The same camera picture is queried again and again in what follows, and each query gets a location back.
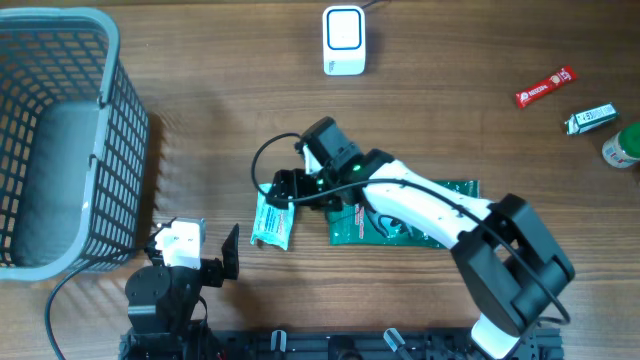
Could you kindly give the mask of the green white small box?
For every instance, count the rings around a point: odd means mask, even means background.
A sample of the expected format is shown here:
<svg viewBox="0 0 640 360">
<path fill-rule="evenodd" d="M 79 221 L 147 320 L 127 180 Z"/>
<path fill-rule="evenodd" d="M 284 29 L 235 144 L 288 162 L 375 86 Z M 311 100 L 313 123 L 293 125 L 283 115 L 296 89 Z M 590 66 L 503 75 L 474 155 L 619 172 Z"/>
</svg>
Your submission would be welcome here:
<svg viewBox="0 0 640 360">
<path fill-rule="evenodd" d="M 611 102 L 574 113 L 565 122 L 566 134 L 583 134 L 615 120 L 618 115 L 618 111 Z"/>
</svg>

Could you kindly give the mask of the green 3M gloves package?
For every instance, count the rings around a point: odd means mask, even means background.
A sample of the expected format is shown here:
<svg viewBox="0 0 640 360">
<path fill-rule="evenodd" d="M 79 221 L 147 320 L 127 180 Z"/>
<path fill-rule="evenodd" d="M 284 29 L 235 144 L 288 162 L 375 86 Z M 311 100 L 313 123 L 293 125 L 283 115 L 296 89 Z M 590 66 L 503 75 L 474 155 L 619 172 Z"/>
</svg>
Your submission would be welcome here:
<svg viewBox="0 0 640 360">
<path fill-rule="evenodd" d="M 409 228 L 397 220 L 383 218 L 387 230 L 381 235 L 360 205 L 344 205 L 340 211 L 326 211 L 331 246 L 410 246 L 445 249 L 445 246 L 414 227 Z"/>
</svg>

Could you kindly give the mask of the red snack stick packet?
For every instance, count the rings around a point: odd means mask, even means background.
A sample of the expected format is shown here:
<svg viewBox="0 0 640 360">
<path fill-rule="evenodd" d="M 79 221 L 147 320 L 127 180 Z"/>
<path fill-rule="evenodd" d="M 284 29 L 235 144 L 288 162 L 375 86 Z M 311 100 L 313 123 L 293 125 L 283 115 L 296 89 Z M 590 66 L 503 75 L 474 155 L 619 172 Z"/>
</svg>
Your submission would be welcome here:
<svg viewBox="0 0 640 360">
<path fill-rule="evenodd" d="M 577 79 L 577 73 L 571 66 L 561 67 L 538 83 L 517 92 L 515 94 L 516 105 L 519 109 L 524 109 L 531 103 Z"/>
</svg>

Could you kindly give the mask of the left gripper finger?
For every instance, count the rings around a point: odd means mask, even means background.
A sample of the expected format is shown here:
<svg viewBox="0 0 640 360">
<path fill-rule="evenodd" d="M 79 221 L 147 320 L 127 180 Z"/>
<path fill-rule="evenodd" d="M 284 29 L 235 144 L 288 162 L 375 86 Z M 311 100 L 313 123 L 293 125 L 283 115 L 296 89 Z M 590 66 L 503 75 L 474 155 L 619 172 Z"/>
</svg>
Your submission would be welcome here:
<svg viewBox="0 0 640 360">
<path fill-rule="evenodd" d="M 239 276 L 239 225 L 235 224 L 224 241 L 222 252 L 222 264 L 224 278 L 229 280 L 237 280 Z"/>
<path fill-rule="evenodd" d="M 155 230 L 152 232 L 153 235 L 157 235 L 159 232 L 161 232 L 164 229 L 167 228 L 171 228 L 173 222 L 176 220 L 175 217 L 171 218 L 169 221 L 167 222 L 163 222 L 163 223 L 157 223 L 155 226 Z"/>
</svg>

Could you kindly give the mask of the white teal wipes pack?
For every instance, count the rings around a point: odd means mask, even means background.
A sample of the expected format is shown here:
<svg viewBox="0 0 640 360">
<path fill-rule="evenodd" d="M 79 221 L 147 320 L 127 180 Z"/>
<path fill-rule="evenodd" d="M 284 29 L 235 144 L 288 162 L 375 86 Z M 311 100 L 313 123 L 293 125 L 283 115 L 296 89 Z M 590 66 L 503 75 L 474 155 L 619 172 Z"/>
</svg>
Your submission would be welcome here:
<svg viewBox="0 0 640 360">
<path fill-rule="evenodd" d="M 293 203 L 285 203 L 285 208 L 281 209 L 268 204 L 266 196 L 258 193 L 250 244 L 256 245 L 261 242 L 287 251 L 294 221 Z"/>
</svg>

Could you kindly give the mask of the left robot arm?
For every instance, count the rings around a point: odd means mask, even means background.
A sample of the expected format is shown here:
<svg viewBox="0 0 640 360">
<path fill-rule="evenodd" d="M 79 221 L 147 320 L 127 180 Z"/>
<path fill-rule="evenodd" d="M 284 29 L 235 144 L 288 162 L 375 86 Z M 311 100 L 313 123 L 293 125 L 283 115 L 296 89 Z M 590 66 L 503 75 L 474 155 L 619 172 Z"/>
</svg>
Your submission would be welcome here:
<svg viewBox="0 0 640 360">
<path fill-rule="evenodd" d="M 157 225 L 144 252 L 151 264 L 127 280 L 130 330 L 121 336 L 121 359 L 225 359 L 226 350 L 208 325 L 192 317 L 206 306 L 204 287 L 220 288 L 239 276 L 239 226 L 222 244 L 220 259 L 204 259 L 206 221 L 174 218 Z"/>
</svg>

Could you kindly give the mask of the green lid jar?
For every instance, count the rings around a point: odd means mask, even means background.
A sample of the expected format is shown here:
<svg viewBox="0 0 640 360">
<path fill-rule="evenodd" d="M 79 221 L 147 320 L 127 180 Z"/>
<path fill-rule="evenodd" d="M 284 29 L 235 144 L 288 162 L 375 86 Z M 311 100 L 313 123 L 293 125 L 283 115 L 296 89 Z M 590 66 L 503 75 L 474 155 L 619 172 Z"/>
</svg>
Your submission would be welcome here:
<svg viewBox="0 0 640 360">
<path fill-rule="evenodd" d="M 604 142 L 602 156 L 615 168 L 628 168 L 639 162 L 640 123 L 633 123 Z"/>
</svg>

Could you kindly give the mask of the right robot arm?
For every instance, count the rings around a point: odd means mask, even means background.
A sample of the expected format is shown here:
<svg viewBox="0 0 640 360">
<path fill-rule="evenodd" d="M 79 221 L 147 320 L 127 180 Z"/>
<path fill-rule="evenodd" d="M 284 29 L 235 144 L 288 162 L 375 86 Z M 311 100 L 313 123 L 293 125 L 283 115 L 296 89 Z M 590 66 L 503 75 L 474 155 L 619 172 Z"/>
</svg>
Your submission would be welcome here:
<svg viewBox="0 0 640 360">
<path fill-rule="evenodd" d="M 444 245 L 480 311 L 470 329 L 474 352 L 503 359 L 540 323 L 570 323 L 559 296 L 575 269 L 523 198 L 492 202 L 456 193 L 387 152 L 363 153 L 331 117 L 296 139 L 304 165 L 276 172 L 266 201 L 279 208 L 360 205 L 379 233 L 389 218 Z"/>
</svg>

